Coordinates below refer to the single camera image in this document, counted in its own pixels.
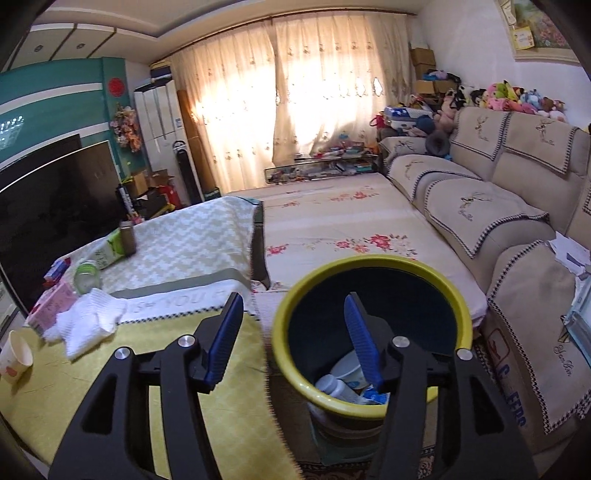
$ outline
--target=yellow tablecloth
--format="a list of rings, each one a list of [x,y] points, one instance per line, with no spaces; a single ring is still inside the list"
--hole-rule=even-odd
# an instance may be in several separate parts
[[[120,325],[113,337],[72,364],[62,343],[48,346],[31,329],[22,329],[34,364],[14,386],[0,380],[0,411],[49,464],[80,402],[116,348],[129,346],[135,353],[160,350],[214,314]],[[223,381],[210,395],[199,395],[199,401],[224,480],[301,478],[269,407],[261,330],[252,316],[244,315]],[[170,478],[157,387],[150,391],[150,424],[156,473]]]

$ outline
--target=painting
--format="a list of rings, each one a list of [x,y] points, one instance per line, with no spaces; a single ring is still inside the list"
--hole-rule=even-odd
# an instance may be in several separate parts
[[[579,63],[565,37],[550,17],[537,8],[531,0],[497,0],[497,2],[511,38],[516,60]],[[528,27],[535,47],[519,50],[513,41],[514,31],[521,31]]]

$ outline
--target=trash bin rim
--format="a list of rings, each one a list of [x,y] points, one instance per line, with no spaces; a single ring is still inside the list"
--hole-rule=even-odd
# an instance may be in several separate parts
[[[322,393],[308,382],[296,368],[288,344],[288,327],[291,313],[312,288],[338,273],[355,268],[371,267],[393,268],[405,271],[429,282],[441,292],[450,307],[452,307],[457,323],[456,349],[470,349],[472,347],[472,318],[459,290],[434,268],[417,260],[396,255],[364,255],[362,257],[344,258],[323,265],[306,275],[287,293],[277,309],[271,334],[271,346],[279,369],[287,381],[307,401],[337,415],[356,419],[378,420],[386,416],[386,405],[355,405],[337,400]],[[429,388],[427,391],[427,401],[431,402],[435,398],[437,398],[437,388]]]

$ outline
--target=teal wall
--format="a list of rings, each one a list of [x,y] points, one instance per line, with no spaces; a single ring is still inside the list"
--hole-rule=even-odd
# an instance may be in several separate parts
[[[7,102],[45,90],[88,83],[102,84],[99,90],[40,99],[0,114],[0,122],[19,116],[24,120],[15,142],[0,150],[0,164],[43,141],[110,122],[118,103],[123,107],[131,104],[127,87],[118,98],[109,92],[108,83],[114,77],[127,85],[124,59],[55,60],[0,74],[0,108]],[[133,154],[129,148],[120,148],[111,129],[83,137],[82,144],[86,147],[104,140],[111,142],[115,162],[123,177],[145,167],[143,153]]]

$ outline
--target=pink box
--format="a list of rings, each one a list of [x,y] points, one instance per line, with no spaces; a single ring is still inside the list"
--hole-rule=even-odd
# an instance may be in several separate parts
[[[27,324],[39,335],[56,324],[57,314],[67,312],[78,296],[64,281],[43,292],[27,317]]]

